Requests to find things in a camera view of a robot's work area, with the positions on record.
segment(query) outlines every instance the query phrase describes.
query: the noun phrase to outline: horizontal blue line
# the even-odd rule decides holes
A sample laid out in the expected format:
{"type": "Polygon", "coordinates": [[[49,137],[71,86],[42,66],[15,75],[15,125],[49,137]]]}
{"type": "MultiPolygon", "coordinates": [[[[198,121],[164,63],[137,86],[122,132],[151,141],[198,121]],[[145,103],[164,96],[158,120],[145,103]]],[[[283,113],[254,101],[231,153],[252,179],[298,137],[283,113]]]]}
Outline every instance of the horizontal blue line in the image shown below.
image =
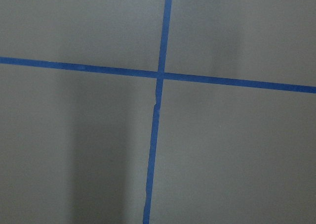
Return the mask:
{"type": "Polygon", "coordinates": [[[126,68],[115,68],[115,67],[101,67],[101,66],[91,66],[85,64],[74,64],[65,62],[48,62],[39,61],[31,59],[21,59],[12,57],[0,57],[0,63],[3,64],[13,64],[21,66],[31,66],[31,67],[43,67],[43,68],[54,68],[81,72],[96,72],[96,73],[106,73],[114,75],[125,75],[134,77],[147,77],[147,78],[157,78],[157,72],[126,69],[126,68]]]}
{"type": "Polygon", "coordinates": [[[300,85],[292,85],[292,84],[260,82],[260,81],[230,79],[230,78],[221,78],[221,77],[195,76],[195,75],[176,74],[176,73],[167,73],[167,72],[164,73],[163,77],[164,79],[167,79],[167,80],[176,80],[176,81],[199,82],[199,83],[229,85],[229,86],[237,86],[237,87],[251,87],[251,88],[262,88],[262,89],[270,89],[270,90],[287,90],[287,91],[297,91],[297,92],[305,92],[305,93],[316,93],[316,87],[300,86],[300,85]]]}
{"type": "Polygon", "coordinates": [[[272,82],[260,82],[260,81],[250,81],[250,80],[230,79],[230,78],[220,78],[220,77],[196,76],[196,75],[186,75],[186,74],[177,74],[177,73],[168,73],[168,72],[165,72],[159,75],[157,72],[153,72],[153,71],[115,68],[115,67],[91,66],[91,65],[73,64],[73,63],[64,63],[64,62],[47,62],[47,61],[38,61],[38,60],[30,60],[30,59],[0,57],[0,63],[21,65],[21,66],[64,69],[64,70],[73,70],[73,71],[82,71],[82,72],[96,72],[96,73],[106,73],[106,74],[114,74],[114,75],[135,76],[135,77],[161,78],[161,79],[166,79],[166,80],[199,82],[199,83],[229,85],[229,86],[238,86],[238,87],[251,87],[251,88],[262,88],[262,89],[270,89],[270,90],[286,90],[286,91],[296,91],[296,92],[304,92],[304,93],[316,93],[316,87],[311,87],[311,86],[301,86],[301,85],[272,83],[272,82]]]}

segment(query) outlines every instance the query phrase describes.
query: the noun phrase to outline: blue tape strip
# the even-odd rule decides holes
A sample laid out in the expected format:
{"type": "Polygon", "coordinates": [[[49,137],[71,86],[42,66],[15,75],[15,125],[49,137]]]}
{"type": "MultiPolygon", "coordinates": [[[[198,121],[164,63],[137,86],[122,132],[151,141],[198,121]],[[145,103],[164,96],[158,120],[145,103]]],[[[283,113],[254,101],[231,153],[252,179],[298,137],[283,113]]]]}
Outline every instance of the blue tape strip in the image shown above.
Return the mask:
{"type": "Polygon", "coordinates": [[[157,74],[157,82],[156,82],[156,104],[154,106],[152,134],[151,134],[151,140],[150,140],[150,150],[149,150],[149,159],[148,159],[148,168],[147,168],[147,181],[146,181],[146,201],[145,201],[145,206],[144,206],[143,224],[149,224],[149,221],[150,221],[150,210],[151,210],[151,203],[152,203],[155,160],[156,160],[156,147],[157,147],[157,137],[158,137],[158,127],[159,127],[160,106],[161,106],[161,98],[162,98],[163,75],[164,75],[167,45],[168,45],[171,4],[172,4],[172,0],[165,0],[164,2],[163,22],[162,22],[161,40],[160,40],[160,52],[159,52],[159,62],[158,62],[158,74],[157,74]]]}
{"type": "Polygon", "coordinates": [[[20,65],[20,66],[64,69],[64,70],[82,71],[82,72],[97,72],[97,73],[106,73],[106,74],[115,74],[115,75],[157,78],[157,72],[152,72],[152,71],[115,68],[115,67],[91,66],[91,65],[73,64],[73,63],[65,63],[65,62],[47,62],[47,61],[38,61],[38,60],[30,60],[30,59],[21,59],[21,58],[0,57],[0,63],[20,65]]]}
{"type": "Polygon", "coordinates": [[[186,81],[186,82],[199,82],[199,83],[210,83],[210,84],[229,85],[229,86],[238,86],[238,87],[251,87],[251,88],[262,88],[262,89],[270,89],[270,90],[287,90],[287,91],[297,91],[297,92],[305,92],[305,93],[316,93],[316,87],[272,83],[272,82],[260,82],[260,81],[249,81],[249,80],[220,78],[220,77],[184,75],[184,74],[176,74],[176,73],[164,73],[163,78],[168,79],[168,80],[186,81]]]}

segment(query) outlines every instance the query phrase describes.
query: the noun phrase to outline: gray surface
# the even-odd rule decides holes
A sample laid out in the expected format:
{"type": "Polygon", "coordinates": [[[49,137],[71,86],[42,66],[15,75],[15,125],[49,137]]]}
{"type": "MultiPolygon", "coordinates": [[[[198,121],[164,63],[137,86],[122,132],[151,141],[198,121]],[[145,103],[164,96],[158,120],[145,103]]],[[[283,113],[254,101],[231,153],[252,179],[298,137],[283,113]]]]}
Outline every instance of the gray surface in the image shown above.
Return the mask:
{"type": "Polygon", "coordinates": [[[165,81],[152,224],[316,222],[314,94],[165,81]]]}
{"type": "Polygon", "coordinates": [[[0,55],[155,71],[163,4],[0,0],[0,55]]]}
{"type": "Polygon", "coordinates": [[[142,221],[155,80],[0,65],[0,223],[142,221]]]}
{"type": "Polygon", "coordinates": [[[316,0],[173,0],[166,71],[316,85],[316,0]]]}

